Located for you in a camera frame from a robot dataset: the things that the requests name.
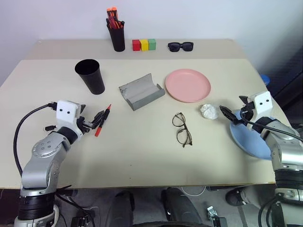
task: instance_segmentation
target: pen holder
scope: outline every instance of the pen holder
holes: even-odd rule
[[[111,29],[107,26],[110,38],[112,39],[114,50],[121,52],[125,50],[125,41],[124,41],[124,26],[119,29]]]

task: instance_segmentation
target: red block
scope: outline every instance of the red block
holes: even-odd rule
[[[140,40],[133,39],[133,51],[140,51]]]

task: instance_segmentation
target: yellow block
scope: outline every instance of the yellow block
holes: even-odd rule
[[[140,39],[140,46],[142,51],[148,51],[148,40]]]

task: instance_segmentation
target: green block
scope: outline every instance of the green block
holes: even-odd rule
[[[148,49],[150,51],[156,50],[156,40],[155,39],[148,39]]]

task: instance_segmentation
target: beige tabletop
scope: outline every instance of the beige tabletop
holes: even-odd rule
[[[18,188],[20,176],[14,163],[13,137],[20,119],[34,108],[60,99],[87,107],[83,116],[92,120],[112,104],[101,135],[86,134],[73,144],[61,166],[59,186],[75,188],[227,185],[274,182],[270,161],[251,157],[233,141],[229,121],[220,114],[207,120],[199,112],[203,104],[239,109],[239,95],[266,91],[262,79],[232,40],[195,40],[193,52],[171,53],[169,40],[157,40],[157,50],[114,52],[109,40],[40,41],[0,87],[0,188]],[[89,92],[75,73],[76,63],[98,60],[106,90]],[[182,103],[166,95],[133,111],[119,86],[152,74],[155,84],[165,88],[165,77],[176,69],[194,69],[209,79],[212,90],[201,102]],[[171,123],[182,112],[193,146],[176,141]],[[273,116],[288,124],[274,101]],[[56,124],[55,112],[44,109],[21,127],[18,154],[24,167],[33,145],[44,138],[45,126]]]

